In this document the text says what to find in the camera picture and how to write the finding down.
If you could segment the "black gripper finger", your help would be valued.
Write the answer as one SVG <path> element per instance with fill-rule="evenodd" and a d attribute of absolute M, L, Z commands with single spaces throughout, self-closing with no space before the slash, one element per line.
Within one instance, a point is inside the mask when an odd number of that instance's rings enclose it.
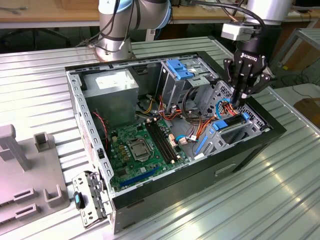
<path fill-rule="evenodd" d="M 275 80 L 276 77 L 268 66 L 261 73 L 258 73 L 257 76 L 249 76 L 243 83 L 244 87 L 240 95 L 240 106 L 243 106 L 252 95 L 260 93 Z"/>
<path fill-rule="evenodd" d="M 223 60 L 223 67 L 226 72 L 226 83 L 230 86 L 232 95 L 230 97 L 230 103 L 233 106 L 243 106 L 242 94 L 244 91 L 244 77 L 242 76 L 244 60 L 231 58 L 225 58 Z"/>

